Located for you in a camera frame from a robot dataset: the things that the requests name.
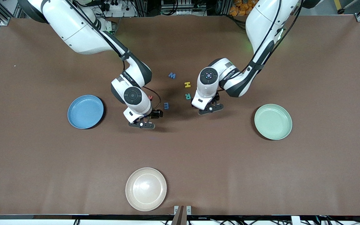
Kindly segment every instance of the orange object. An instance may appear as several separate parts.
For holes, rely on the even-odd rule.
[[[240,11],[246,11],[249,8],[248,3],[243,3],[240,6]]]
[[[255,7],[256,3],[258,3],[258,0],[250,0],[252,7]]]
[[[237,7],[239,7],[243,3],[243,0],[233,0],[233,2]]]
[[[234,16],[234,17],[237,16],[237,14],[238,14],[238,7],[232,6],[232,7],[230,8],[229,14],[232,15],[232,16]]]

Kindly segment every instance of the brown table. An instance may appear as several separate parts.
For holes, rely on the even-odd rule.
[[[253,53],[244,31],[225,17],[161,16],[123,19],[117,37],[152,69],[148,87],[170,104],[153,131],[129,127],[110,92],[122,71],[114,52],[76,54],[30,19],[1,27],[0,214],[166,214],[174,205],[194,214],[360,214],[353,16],[300,17],[247,94],[222,93],[225,109],[203,117],[184,95],[194,95],[198,73],[216,58],[245,66]],[[66,117],[83,94],[106,104],[91,130]],[[292,116],[284,140],[255,131],[254,111],[267,103]],[[124,195],[142,167],[167,179],[166,199],[151,212],[131,208]]]

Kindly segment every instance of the beige plate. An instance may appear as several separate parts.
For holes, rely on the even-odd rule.
[[[136,170],[126,183],[126,198],[139,211],[156,209],[166,197],[166,180],[154,168]]]

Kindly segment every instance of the plate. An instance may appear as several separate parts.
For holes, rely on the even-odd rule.
[[[290,114],[281,106],[266,104],[261,106],[255,114],[256,129],[264,137],[280,140],[290,134],[293,121]]]
[[[126,183],[126,198],[139,211],[156,209],[166,197],[166,180],[154,168],[136,170]]]
[[[83,95],[74,100],[67,110],[69,123],[79,129],[96,125],[104,114],[104,104],[94,95]]]

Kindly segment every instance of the robotic arm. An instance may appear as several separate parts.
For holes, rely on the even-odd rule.
[[[116,51],[120,59],[130,66],[111,82],[112,94],[127,105],[123,114],[130,126],[155,128],[153,123],[143,122],[144,117],[158,118],[163,115],[160,110],[153,110],[151,101],[141,90],[141,87],[151,81],[151,70],[115,36],[100,30],[101,21],[90,8],[72,4],[71,0],[19,0],[19,4],[35,20],[49,23],[59,37],[77,53]]]
[[[260,0],[246,19],[245,28],[254,50],[254,56],[240,71],[227,58],[218,58],[201,70],[197,79],[197,91],[192,105],[199,108],[199,114],[223,109],[217,88],[221,87],[231,97],[241,97],[249,89],[256,74],[271,55],[274,45],[280,39],[284,24],[298,0]]]

